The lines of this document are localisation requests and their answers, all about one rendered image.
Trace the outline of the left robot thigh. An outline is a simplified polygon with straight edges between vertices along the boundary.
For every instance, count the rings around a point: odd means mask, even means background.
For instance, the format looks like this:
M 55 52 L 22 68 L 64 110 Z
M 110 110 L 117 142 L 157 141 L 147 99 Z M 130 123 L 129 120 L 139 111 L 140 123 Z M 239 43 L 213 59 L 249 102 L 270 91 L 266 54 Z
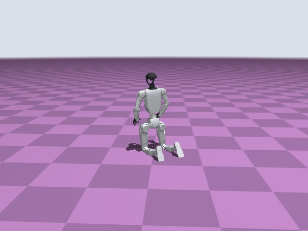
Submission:
M 149 149 L 148 148 L 148 130 L 150 127 L 149 122 L 145 122 L 140 124 L 140 141 L 141 141 L 141 148 L 143 149 Z

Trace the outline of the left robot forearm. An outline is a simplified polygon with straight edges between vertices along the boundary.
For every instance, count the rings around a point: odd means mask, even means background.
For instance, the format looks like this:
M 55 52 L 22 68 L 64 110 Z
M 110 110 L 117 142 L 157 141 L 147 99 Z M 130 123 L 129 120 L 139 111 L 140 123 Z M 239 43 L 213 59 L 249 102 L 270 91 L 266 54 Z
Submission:
M 139 121 L 139 112 L 134 111 L 134 119 L 136 119 L 136 121 Z

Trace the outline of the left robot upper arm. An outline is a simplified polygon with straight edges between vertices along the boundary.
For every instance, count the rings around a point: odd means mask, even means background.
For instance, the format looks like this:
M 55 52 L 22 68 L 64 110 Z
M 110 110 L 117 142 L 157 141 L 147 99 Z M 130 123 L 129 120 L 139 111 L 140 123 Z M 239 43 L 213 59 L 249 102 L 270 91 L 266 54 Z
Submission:
M 136 105 L 135 105 L 134 111 L 139 112 L 141 110 L 140 104 L 142 102 L 142 98 L 145 96 L 145 93 L 146 93 L 145 90 L 141 90 L 137 93 L 137 99 L 136 99 Z

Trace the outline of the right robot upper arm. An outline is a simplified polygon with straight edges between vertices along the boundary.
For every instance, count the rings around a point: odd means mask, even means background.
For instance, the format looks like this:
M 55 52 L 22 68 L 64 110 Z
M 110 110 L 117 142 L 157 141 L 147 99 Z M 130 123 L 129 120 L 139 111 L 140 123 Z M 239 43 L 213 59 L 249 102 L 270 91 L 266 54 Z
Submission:
M 162 99 L 164 101 L 163 107 L 166 108 L 169 106 L 168 97 L 167 97 L 167 91 L 164 88 L 160 88 L 162 92 Z

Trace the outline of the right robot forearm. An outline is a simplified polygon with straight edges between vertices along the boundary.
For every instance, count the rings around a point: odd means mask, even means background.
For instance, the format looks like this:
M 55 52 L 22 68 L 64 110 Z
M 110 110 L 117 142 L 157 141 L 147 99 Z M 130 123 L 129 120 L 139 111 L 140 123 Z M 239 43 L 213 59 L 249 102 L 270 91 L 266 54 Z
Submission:
M 161 117 L 161 116 L 164 114 L 165 110 L 167 110 L 167 107 L 164 108 L 164 107 L 162 106 L 161 110 L 159 111 L 159 115 L 158 115 L 158 116 Z

